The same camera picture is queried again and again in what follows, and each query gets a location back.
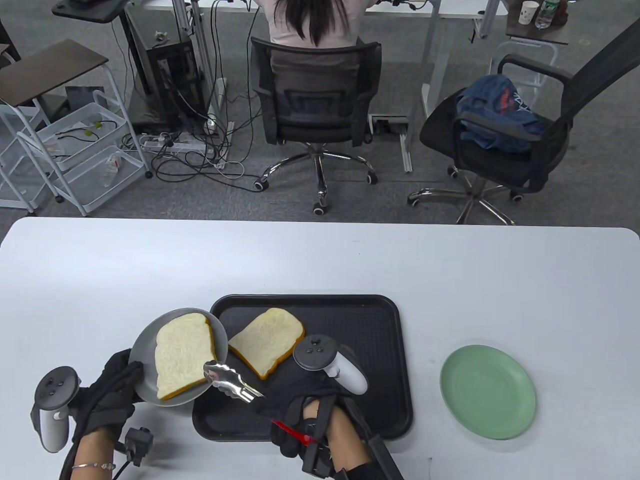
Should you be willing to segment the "person's left hand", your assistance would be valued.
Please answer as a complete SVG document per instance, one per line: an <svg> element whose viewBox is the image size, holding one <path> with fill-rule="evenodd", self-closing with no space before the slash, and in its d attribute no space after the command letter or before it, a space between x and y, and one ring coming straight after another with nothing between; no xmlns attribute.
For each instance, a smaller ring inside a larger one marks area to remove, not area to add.
<svg viewBox="0 0 640 480"><path fill-rule="evenodd" d="M98 379L78 390L70 407L75 421L74 442L101 429L113 442L121 438L125 423L135 412L135 403L141 401L135 387L144 376L142 362L131 362L130 354L131 350L125 349L112 355Z"/></svg>

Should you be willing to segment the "person's right hand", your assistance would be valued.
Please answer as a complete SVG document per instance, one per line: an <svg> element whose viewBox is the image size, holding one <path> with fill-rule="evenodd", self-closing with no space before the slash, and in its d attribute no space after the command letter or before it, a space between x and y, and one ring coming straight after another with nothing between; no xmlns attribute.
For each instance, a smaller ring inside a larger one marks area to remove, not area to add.
<svg viewBox="0 0 640 480"><path fill-rule="evenodd" d="M267 386L250 409L270 421L270 441L284 457L302 458L312 441L326 444L333 410L350 397L326 374L300 369Z"/></svg>

